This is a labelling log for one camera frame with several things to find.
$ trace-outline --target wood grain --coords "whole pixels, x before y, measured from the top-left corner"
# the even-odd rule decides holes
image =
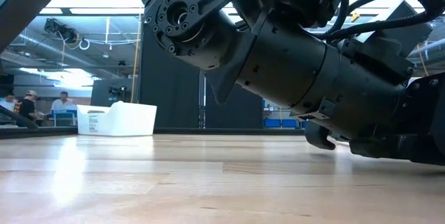
[[[0,141],[2,223],[443,223],[444,168],[299,136]]]

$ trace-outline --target desk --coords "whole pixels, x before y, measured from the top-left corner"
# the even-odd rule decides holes
[[[0,141],[4,223],[443,223],[444,185],[299,136]]]

